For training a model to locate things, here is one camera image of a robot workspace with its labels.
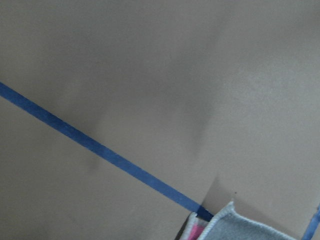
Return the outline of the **pink towel with white trim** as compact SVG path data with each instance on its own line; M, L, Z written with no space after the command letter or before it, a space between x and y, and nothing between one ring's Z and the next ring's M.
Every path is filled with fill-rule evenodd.
M181 240L292 240L293 237L261 222L238 214L229 202L210 221L193 212L182 231Z

